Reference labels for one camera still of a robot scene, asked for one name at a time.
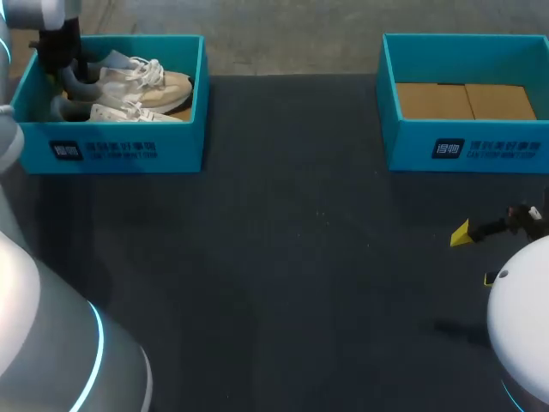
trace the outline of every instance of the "concrete floor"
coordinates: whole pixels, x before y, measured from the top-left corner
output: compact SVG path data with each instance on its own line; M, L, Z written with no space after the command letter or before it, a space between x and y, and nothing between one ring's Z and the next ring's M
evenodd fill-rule
M373 73L384 32L547 33L546 0L83 0L84 33L199 33L214 75ZM14 35L20 74L32 33Z

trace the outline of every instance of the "shoe box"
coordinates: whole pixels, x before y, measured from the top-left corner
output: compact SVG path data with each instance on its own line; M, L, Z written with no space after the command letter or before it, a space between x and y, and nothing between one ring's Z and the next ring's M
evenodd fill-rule
M393 171L549 173L549 42L385 34L377 107Z
M208 59L194 35L83 36L96 61L110 51L158 59L165 70L195 81L191 108L180 123L50 123L51 99L63 92L41 69L36 53L15 92L15 120L25 134L21 164L31 174L197 173L208 111Z

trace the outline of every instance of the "cardboard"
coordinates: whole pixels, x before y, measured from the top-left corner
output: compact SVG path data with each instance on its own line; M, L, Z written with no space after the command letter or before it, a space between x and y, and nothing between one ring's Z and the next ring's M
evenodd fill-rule
M536 120L522 86L466 84L465 89L476 119Z
M405 118L474 119L463 85L397 83Z
M173 118L178 118L179 120L183 120L184 122L190 122L190 115L192 114L192 106L188 107L180 112L170 113L167 116L171 116Z

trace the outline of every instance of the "sneaker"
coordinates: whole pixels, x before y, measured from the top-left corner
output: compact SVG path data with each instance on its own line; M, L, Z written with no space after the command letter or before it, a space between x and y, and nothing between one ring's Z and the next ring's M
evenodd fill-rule
M165 71L158 60L128 58L112 51L103 61L88 64L88 69L94 82L91 84L79 82L71 67L61 70L63 85L72 99L113 108L118 104L112 99L131 101L151 112L167 113L192 95L192 80L187 75Z
M85 101L73 101L56 96L51 101L51 120L54 122L183 122L164 114L143 109L139 103L126 101L118 109Z

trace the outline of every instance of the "black tabletop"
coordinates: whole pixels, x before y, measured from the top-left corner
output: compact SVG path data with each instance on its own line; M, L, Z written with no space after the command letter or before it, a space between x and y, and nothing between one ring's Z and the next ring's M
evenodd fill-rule
M156 412L511 411L449 248L547 178L389 173L374 76L211 79L204 170L4 177L29 243L145 348Z

